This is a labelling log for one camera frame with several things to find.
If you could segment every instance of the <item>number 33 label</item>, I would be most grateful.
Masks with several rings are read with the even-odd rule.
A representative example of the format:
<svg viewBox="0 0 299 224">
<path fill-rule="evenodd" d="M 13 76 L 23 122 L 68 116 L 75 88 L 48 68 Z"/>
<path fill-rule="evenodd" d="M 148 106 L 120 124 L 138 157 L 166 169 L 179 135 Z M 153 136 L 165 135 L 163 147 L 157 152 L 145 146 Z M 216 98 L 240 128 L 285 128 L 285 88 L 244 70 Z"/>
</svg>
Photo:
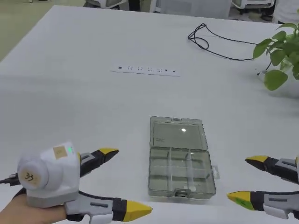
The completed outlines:
<svg viewBox="0 0 299 224">
<path fill-rule="evenodd" d="M 41 177 L 39 174 L 36 174 L 28 169 L 23 169 L 21 171 L 20 179 L 26 181 L 27 183 L 38 187 L 41 182 Z"/>
</svg>

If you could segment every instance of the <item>label sticker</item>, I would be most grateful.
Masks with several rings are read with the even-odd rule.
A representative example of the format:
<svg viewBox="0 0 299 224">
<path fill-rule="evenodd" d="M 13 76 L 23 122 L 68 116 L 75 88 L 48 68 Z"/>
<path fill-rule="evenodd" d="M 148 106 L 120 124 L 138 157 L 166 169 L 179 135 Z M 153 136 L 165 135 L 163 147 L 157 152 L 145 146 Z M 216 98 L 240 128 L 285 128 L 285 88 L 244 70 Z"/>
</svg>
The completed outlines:
<svg viewBox="0 0 299 224">
<path fill-rule="evenodd" d="M 31 185 L 38 187 L 41 182 L 41 177 L 28 169 L 23 169 L 21 171 L 20 179 L 30 183 Z"/>
<path fill-rule="evenodd" d="M 240 199 L 240 198 L 236 198 L 236 199 L 235 199 L 235 202 L 236 202 L 238 205 L 240 205 L 240 206 L 242 206 L 242 207 L 244 207 L 244 208 L 246 208 L 246 209 L 254 210 L 254 208 L 253 208 L 251 202 L 242 200 L 242 199 Z"/>
<path fill-rule="evenodd" d="M 67 157 L 67 152 L 64 146 L 54 147 L 53 150 L 57 160 L 63 157 Z"/>
</svg>

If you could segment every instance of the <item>green plant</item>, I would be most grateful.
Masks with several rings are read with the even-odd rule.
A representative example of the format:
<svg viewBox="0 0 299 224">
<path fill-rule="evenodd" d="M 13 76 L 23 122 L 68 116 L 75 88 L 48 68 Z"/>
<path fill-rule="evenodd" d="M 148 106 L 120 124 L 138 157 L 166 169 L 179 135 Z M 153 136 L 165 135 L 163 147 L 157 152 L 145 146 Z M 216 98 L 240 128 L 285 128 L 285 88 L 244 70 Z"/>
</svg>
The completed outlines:
<svg viewBox="0 0 299 224">
<path fill-rule="evenodd" d="M 276 90 L 288 79 L 287 71 L 292 69 L 295 79 L 299 80 L 299 24 L 285 23 L 279 28 L 292 28 L 292 34 L 280 31 L 256 45 L 253 58 L 258 58 L 264 52 L 270 55 L 271 64 L 278 69 L 265 73 L 264 84 L 268 90 Z"/>
</svg>

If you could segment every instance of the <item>plant leaf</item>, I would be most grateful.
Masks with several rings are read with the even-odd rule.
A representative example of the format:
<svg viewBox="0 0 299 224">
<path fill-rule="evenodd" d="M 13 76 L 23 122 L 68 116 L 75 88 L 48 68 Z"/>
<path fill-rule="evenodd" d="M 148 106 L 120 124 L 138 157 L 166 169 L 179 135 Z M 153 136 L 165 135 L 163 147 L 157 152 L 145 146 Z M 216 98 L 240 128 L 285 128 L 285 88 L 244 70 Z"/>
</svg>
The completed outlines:
<svg viewBox="0 0 299 224">
<path fill-rule="evenodd" d="M 283 50 L 275 50 L 271 53 L 271 62 L 274 66 L 278 66 L 285 58 L 285 52 Z"/>
<path fill-rule="evenodd" d="M 269 54 L 270 51 L 272 51 L 274 48 L 277 48 L 277 49 L 282 49 L 282 44 L 284 42 L 282 41 L 277 41 L 277 42 L 274 42 L 272 45 L 270 45 L 266 51 L 266 55 Z"/>
<path fill-rule="evenodd" d="M 299 52 L 292 52 L 288 57 L 288 61 L 291 62 L 293 65 L 299 63 Z"/>
<path fill-rule="evenodd" d="M 290 41 L 291 39 L 295 38 L 295 35 L 294 34 L 289 34 L 285 37 L 285 40 L 286 41 Z"/>
<path fill-rule="evenodd" d="M 281 63 L 280 63 L 280 70 L 283 70 L 285 68 L 285 63 L 282 61 Z"/>
<path fill-rule="evenodd" d="M 280 31 L 277 34 L 275 34 L 272 39 L 276 39 L 278 41 L 284 41 L 286 37 L 286 32 L 285 31 Z"/>
<path fill-rule="evenodd" d="M 259 44 L 256 45 L 256 47 L 253 50 L 253 58 L 257 58 L 259 56 L 261 56 L 266 48 L 268 47 L 268 45 L 273 42 L 272 39 L 265 39 L 262 42 L 260 42 Z"/>
<path fill-rule="evenodd" d="M 299 44 L 294 42 L 287 42 L 282 45 L 286 55 L 290 55 L 294 51 L 299 51 Z"/>
<path fill-rule="evenodd" d="M 299 36 L 298 35 L 292 35 L 292 37 L 286 36 L 285 41 L 288 43 L 299 43 Z"/>
<path fill-rule="evenodd" d="M 295 79 L 299 79 L 299 63 L 295 64 L 293 67 L 293 76 Z"/>
<path fill-rule="evenodd" d="M 288 79 L 288 75 L 280 70 L 266 72 L 264 84 L 270 91 L 278 89 Z"/>
<path fill-rule="evenodd" d="M 297 26 L 293 23 L 285 23 L 285 24 L 282 24 L 281 26 L 279 26 L 277 29 L 280 29 L 280 28 L 283 28 L 283 27 L 290 27 L 290 28 L 293 28 L 295 30 L 297 30 Z"/>
</svg>

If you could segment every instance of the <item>gray gripper part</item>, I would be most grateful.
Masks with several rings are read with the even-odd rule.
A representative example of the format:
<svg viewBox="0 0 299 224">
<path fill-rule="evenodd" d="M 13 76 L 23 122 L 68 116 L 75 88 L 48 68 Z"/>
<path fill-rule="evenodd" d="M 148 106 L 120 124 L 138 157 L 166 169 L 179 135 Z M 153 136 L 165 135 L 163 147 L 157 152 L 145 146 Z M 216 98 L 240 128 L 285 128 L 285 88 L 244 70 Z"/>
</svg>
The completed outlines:
<svg viewBox="0 0 299 224">
<path fill-rule="evenodd" d="M 112 214 L 112 200 L 101 200 L 79 194 L 78 198 L 64 204 L 66 213 L 85 214 L 90 217 Z"/>
<path fill-rule="evenodd" d="M 291 192 L 288 195 L 269 195 L 269 194 L 264 195 L 265 205 L 272 208 L 288 211 L 288 212 L 292 212 L 294 210 L 299 211 L 298 202 L 299 202 L 298 193 L 292 194 Z"/>
<path fill-rule="evenodd" d="M 90 161 L 90 160 L 92 160 L 92 159 L 95 158 L 95 157 L 94 157 L 93 155 L 91 155 L 90 153 L 82 153 L 80 156 L 81 156 L 81 165 L 83 165 L 84 163 L 86 163 L 86 162 L 88 162 L 88 161 Z"/>
<path fill-rule="evenodd" d="M 35 208 L 50 208 L 53 206 L 57 206 L 63 204 L 68 201 L 75 200 L 78 197 L 78 192 L 71 192 L 64 195 L 40 198 L 40 197 L 32 197 L 27 195 L 27 203 L 30 207 Z"/>
<path fill-rule="evenodd" d="M 297 172 L 297 165 L 296 165 L 296 161 L 295 160 L 291 160 L 291 159 L 280 159 L 276 163 L 276 165 Z"/>
</svg>

